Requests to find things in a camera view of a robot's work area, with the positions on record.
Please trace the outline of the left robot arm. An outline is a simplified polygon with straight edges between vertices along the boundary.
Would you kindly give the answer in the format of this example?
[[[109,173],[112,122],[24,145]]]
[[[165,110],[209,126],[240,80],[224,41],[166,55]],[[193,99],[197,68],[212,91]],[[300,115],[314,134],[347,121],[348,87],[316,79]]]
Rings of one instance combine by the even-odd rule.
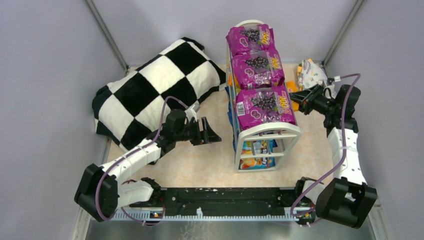
[[[150,178],[131,181],[131,176],[172,151],[177,142],[200,146],[221,142],[206,117],[197,119],[194,104],[186,110],[162,114],[159,128],[117,159],[85,168],[74,201],[98,222],[110,220],[118,209],[148,202],[158,188]]]

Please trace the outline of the orange candy bag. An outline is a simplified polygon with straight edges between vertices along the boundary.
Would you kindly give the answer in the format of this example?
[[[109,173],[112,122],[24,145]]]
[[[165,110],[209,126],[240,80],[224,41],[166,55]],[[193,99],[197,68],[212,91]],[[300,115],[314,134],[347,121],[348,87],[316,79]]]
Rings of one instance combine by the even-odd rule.
[[[286,86],[286,89],[289,93],[296,93],[296,92],[299,91],[297,84],[293,80],[292,81],[286,81],[285,86]],[[291,101],[291,104],[292,104],[293,111],[298,112],[299,111],[299,104],[294,102],[293,100]]]
[[[231,72],[228,73],[227,84],[229,87],[235,88],[235,81],[233,80],[233,74]]]

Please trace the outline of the purple grape candy bag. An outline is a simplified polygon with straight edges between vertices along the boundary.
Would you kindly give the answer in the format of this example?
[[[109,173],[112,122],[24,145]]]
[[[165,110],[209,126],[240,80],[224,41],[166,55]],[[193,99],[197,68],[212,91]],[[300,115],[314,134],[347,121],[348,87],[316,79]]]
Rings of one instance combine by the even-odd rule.
[[[276,48],[274,30],[268,24],[232,27],[226,40],[233,57]]]
[[[281,86],[285,81],[279,52],[273,48],[236,55],[231,65],[242,90]]]
[[[266,123],[297,124],[289,93],[283,85],[242,89],[236,96],[235,110],[242,130]]]

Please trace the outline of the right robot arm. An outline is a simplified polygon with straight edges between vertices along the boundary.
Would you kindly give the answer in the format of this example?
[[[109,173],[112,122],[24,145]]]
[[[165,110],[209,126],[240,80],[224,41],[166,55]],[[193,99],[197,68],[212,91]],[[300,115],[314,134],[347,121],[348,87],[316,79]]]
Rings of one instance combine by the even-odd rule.
[[[325,92],[324,87],[316,85],[290,93],[300,112],[308,115],[317,111],[324,115],[323,125],[333,162],[330,173],[333,179],[328,185],[308,177],[297,181],[297,198],[292,206],[310,200],[317,217],[359,229],[378,198],[377,190],[367,184],[359,162],[359,128],[353,113],[361,90],[344,84],[335,98],[327,98]]]

